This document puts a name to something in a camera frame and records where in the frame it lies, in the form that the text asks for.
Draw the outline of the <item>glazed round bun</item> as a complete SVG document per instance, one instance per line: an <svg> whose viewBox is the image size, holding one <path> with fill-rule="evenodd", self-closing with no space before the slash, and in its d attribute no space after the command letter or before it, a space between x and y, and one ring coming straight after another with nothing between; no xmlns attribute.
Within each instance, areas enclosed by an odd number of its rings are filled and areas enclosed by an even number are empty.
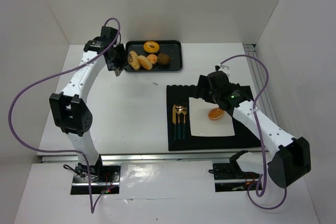
<svg viewBox="0 0 336 224"><path fill-rule="evenodd" d="M211 109L208 113L208 118L210 120L218 120L220 119L221 117L223 117L225 114L225 111L223 111L222 109L220 108L214 108L214 109Z"/></svg>

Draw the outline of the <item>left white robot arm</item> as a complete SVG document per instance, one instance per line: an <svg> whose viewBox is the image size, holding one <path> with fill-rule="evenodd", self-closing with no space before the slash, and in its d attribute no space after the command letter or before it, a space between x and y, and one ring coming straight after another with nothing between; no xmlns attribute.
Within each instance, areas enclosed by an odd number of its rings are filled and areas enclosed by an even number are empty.
<svg viewBox="0 0 336 224"><path fill-rule="evenodd" d="M86 102L104 67L119 76L128 64L124 45L117 43L119 34L115 28L102 26L100 36L85 44L81 68L75 71L60 93L53 93L49 98L55 125L78 151L76 172L81 177L85 174L99 177L102 174L102 159L90 134L93 115Z"/></svg>

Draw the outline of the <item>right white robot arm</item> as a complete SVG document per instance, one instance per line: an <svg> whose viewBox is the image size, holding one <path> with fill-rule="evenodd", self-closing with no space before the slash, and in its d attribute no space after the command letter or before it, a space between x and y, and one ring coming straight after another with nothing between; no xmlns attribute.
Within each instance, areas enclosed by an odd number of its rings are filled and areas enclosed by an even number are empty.
<svg viewBox="0 0 336 224"><path fill-rule="evenodd" d="M230 83L226 73L201 75L195 98L214 103L256 136L266 154L240 151L230 158L233 171L269 176L280 188L287 188L311 171L310 144L283 131L254 105L239 84Z"/></svg>

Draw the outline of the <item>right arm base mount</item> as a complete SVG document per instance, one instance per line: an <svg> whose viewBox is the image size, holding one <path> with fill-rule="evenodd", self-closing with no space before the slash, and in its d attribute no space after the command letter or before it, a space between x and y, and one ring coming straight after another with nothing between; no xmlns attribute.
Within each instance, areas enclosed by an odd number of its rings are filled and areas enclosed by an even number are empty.
<svg viewBox="0 0 336 224"><path fill-rule="evenodd" d="M249 186L255 190L260 177L257 173L232 170L227 160L213 161L208 172L213 175L216 193L246 191Z"/></svg>

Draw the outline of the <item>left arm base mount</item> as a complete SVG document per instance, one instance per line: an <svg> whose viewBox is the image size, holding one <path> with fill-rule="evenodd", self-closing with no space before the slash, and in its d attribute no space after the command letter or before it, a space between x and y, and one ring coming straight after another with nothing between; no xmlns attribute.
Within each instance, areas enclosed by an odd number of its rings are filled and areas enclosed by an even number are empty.
<svg viewBox="0 0 336 224"><path fill-rule="evenodd" d="M99 173L91 172L89 174L79 166L72 168L64 164L63 168L73 172L74 176L71 184L71 195L88 195L89 184L88 179L91 179L91 190L93 195L99 195L102 192L105 194L118 194L120 190L120 165L101 166Z"/></svg>

